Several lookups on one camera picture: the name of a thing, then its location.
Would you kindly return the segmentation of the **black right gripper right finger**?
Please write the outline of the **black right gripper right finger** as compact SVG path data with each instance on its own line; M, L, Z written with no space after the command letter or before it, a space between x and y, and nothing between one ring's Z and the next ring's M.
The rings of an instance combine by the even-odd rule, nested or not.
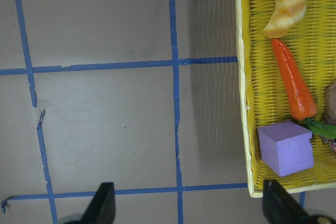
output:
M264 180L262 203L268 223L317 223L276 180Z

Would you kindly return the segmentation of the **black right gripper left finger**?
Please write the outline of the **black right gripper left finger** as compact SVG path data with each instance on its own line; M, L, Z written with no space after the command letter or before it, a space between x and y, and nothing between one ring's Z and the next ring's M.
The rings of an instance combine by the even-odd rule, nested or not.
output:
M116 216L115 203L114 183L102 183L80 219L80 223L113 223Z

